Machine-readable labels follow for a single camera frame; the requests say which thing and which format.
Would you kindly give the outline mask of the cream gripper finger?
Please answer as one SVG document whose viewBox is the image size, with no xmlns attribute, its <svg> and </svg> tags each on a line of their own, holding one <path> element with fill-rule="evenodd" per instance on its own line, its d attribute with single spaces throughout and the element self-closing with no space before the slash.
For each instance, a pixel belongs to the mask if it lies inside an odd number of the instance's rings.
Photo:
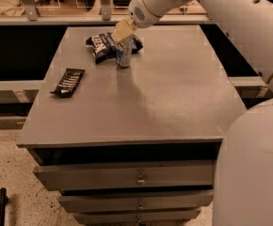
<svg viewBox="0 0 273 226">
<path fill-rule="evenodd" d="M 115 42 L 120 42 L 133 35 L 136 30 L 137 26 L 134 20 L 130 17 L 124 17 L 116 24 L 112 37 Z"/>
</svg>

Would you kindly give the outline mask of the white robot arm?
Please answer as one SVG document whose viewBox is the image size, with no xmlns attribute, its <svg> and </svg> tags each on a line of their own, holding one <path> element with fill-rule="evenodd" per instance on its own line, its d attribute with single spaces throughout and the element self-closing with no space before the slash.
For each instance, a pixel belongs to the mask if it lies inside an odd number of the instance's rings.
<svg viewBox="0 0 273 226">
<path fill-rule="evenodd" d="M 186 1 L 132 0 L 113 36 L 123 40 Z M 248 63 L 271 77 L 273 4 L 267 0 L 199 1 Z M 223 138 L 215 173 L 213 226 L 273 226 L 273 99 L 242 114 Z"/>
</svg>

